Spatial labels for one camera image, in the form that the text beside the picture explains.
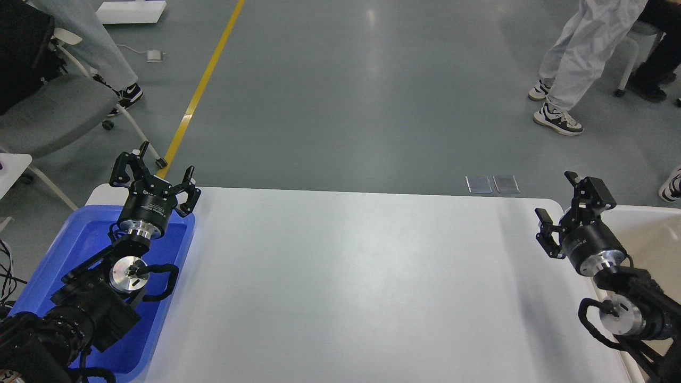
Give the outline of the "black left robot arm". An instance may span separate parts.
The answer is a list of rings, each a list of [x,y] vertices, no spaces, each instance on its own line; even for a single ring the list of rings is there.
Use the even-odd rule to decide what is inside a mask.
[[[175,290],[180,267],[143,257],[173,213],[192,214],[201,190],[193,166],[177,185],[152,175],[144,162],[149,145],[122,152],[114,163],[109,184],[128,196],[109,227],[110,244],[61,277],[44,315],[20,311],[2,321],[3,382],[115,382],[109,369],[87,366],[92,349],[104,352],[133,330],[143,319],[139,303],[161,302]]]

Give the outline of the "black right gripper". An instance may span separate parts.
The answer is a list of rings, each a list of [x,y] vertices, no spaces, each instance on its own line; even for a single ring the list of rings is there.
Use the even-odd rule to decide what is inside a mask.
[[[534,209],[538,217],[537,242],[551,259],[568,259],[581,276],[593,277],[603,269],[621,265],[627,251],[600,221],[601,213],[617,206],[610,190],[596,177],[581,178],[572,171],[565,171],[564,176],[574,188],[566,220],[560,221],[561,227],[556,226],[547,210]],[[560,244],[553,233],[560,233]]]

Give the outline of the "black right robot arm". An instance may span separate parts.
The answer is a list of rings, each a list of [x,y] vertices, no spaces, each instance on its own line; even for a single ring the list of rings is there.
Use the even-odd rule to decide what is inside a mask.
[[[601,301],[584,298],[577,317],[589,334],[610,349],[629,354],[650,382],[680,381],[680,306],[632,257],[601,213],[616,207],[603,180],[566,171],[571,206],[554,224],[536,208],[536,240],[548,257],[568,259],[577,274],[590,277],[610,294]]]

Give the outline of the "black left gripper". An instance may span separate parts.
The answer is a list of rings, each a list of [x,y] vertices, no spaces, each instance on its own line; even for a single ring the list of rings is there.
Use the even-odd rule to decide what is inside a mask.
[[[150,239],[156,239],[165,235],[173,210],[182,218],[192,214],[202,190],[196,187],[193,179],[193,165],[185,170],[182,181],[177,185],[152,181],[153,177],[144,162],[149,145],[149,141],[143,141],[138,154],[124,151],[117,157],[110,175],[110,186],[129,189],[117,220],[119,228],[143,228],[150,232]],[[186,195],[183,203],[178,203],[177,196],[180,194]]]

